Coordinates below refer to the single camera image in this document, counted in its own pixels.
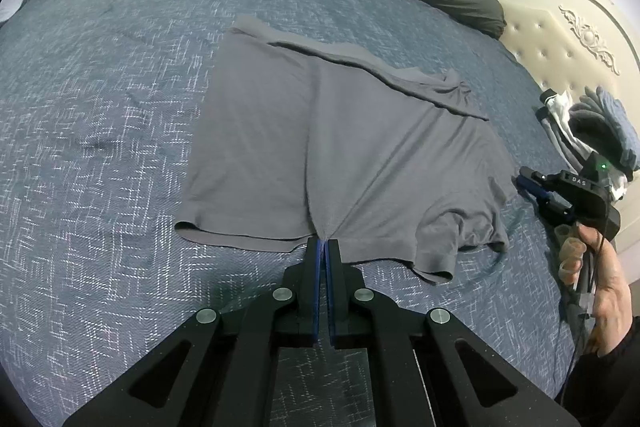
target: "carved floral ornament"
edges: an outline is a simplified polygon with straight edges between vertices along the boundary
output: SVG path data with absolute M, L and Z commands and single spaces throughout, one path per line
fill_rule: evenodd
M 578 37 L 580 44 L 587 48 L 594 57 L 602 60 L 607 68 L 619 75 L 620 72 L 616 68 L 616 59 L 607 49 L 604 40 L 600 37 L 596 29 L 581 20 L 580 17 L 571 10 L 565 10 L 562 6 L 558 8 L 562 12 L 562 15 L 564 15 L 564 18 L 569 22 L 571 31 Z

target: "tufted headboard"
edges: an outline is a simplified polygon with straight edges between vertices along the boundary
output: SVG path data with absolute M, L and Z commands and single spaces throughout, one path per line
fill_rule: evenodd
M 610 0 L 498 1 L 507 23 L 500 42 L 542 90 L 568 90 L 577 101 L 584 86 L 603 86 L 622 100 L 640 131 L 640 41 Z M 616 207 L 622 251 L 640 241 L 639 181 Z

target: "triangular cutout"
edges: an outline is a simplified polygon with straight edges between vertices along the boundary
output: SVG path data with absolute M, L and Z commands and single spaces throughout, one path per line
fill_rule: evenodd
M 466 341 L 456 341 L 456 350 L 482 407 L 492 407 L 518 392 L 500 371 Z
M 164 407 L 190 349 L 191 343 L 188 341 L 175 346 L 164 359 L 136 380 L 129 394 L 156 409 Z

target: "pile of clothes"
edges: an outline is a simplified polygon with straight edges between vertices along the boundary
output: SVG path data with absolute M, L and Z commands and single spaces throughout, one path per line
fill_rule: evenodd
M 640 169 L 640 139 L 620 100 L 602 87 L 584 92 L 574 103 L 569 92 L 547 89 L 536 116 L 573 172 L 580 173 L 593 151 L 607 159 L 611 196 L 618 201 Z

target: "blue bedspread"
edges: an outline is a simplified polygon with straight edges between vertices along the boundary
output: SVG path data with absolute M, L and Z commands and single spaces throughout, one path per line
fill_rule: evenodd
M 417 0 L 31 0 L 0 29 L 0 362 L 46 427 L 197 309 L 244 305 L 302 257 L 172 228 L 209 71 L 240 13 L 394 67 L 455 68 L 517 164 L 562 168 L 524 68 Z M 392 261 L 360 268 L 401 306 L 448 308 L 553 395 L 572 342 L 545 230 L 520 196 L 503 218 L 511 249 L 460 253 L 451 283 Z M 373 425 L 366 354 L 332 351 L 326 335 L 284 350 L 271 424 Z

